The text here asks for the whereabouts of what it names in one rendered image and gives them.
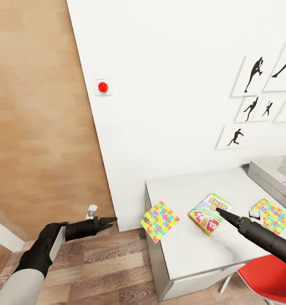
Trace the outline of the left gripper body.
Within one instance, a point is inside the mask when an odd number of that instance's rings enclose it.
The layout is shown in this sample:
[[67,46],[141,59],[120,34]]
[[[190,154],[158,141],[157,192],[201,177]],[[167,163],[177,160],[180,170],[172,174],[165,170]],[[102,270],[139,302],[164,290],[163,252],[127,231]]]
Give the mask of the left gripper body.
[[95,236],[98,233],[98,230],[99,224],[97,216],[94,216],[94,218],[90,220],[77,222],[77,239]]

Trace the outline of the jigsaw puzzle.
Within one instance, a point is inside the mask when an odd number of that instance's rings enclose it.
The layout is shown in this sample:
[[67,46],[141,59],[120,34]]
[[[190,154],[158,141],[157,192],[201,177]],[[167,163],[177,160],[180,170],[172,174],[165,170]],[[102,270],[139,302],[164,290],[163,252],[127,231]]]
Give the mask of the jigsaw puzzle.
[[253,207],[261,210],[263,226],[276,233],[278,236],[286,228],[286,212],[275,206],[265,198]]
[[180,219],[164,202],[159,202],[144,214],[149,221],[141,220],[141,225],[152,240],[157,243]]

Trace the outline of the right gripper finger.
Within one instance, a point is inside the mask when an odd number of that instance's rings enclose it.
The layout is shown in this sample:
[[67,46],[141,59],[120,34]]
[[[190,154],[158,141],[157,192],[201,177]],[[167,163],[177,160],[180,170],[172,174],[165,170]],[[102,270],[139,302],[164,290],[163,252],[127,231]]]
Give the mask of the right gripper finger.
[[239,230],[240,226],[236,225],[234,223],[232,223],[229,219],[227,219],[225,216],[223,216],[222,214],[219,214],[220,216],[222,216],[227,222],[229,222],[231,225],[233,225],[234,227],[237,228],[237,230]]
[[242,221],[244,219],[244,216],[240,217],[240,216],[237,216],[233,213],[230,213],[228,211],[225,211],[223,209],[220,209],[220,208],[216,208],[216,211],[218,211],[220,214],[222,214],[223,216],[225,216],[227,219],[229,219],[232,223],[236,224],[236,225],[239,225],[241,226],[242,224]]

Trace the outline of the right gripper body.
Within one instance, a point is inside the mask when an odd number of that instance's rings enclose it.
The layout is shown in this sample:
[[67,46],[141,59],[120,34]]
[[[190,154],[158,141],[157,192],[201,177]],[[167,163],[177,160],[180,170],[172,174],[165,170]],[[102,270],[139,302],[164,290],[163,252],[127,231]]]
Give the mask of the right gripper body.
[[251,219],[247,217],[244,217],[238,231],[249,241],[255,243],[267,252],[270,251],[276,237],[276,233],[265,226],[252,222]]

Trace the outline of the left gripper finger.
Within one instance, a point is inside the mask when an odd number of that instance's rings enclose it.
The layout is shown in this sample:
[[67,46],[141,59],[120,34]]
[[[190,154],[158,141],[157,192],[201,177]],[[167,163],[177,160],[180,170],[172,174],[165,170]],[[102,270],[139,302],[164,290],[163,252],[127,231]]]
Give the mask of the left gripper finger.
[[112,227],[112,226],[113,226],[113,224],[102,225],[102,226],[100,227],[100,229],[98,230],[98,232],[100,232],[100,231],[102,231],[102,230],[105,230],[105,229],[107,229],[107,228],[110,228],[110,227]]
[[109,224],[109,223],[117,221],[117,220],[118,220],[117,217],[109,217],[109,218],[103,217],[103,218],[100,218],[100,219],[98,219],[99,229],[102,225],[106,225],[106,224]]

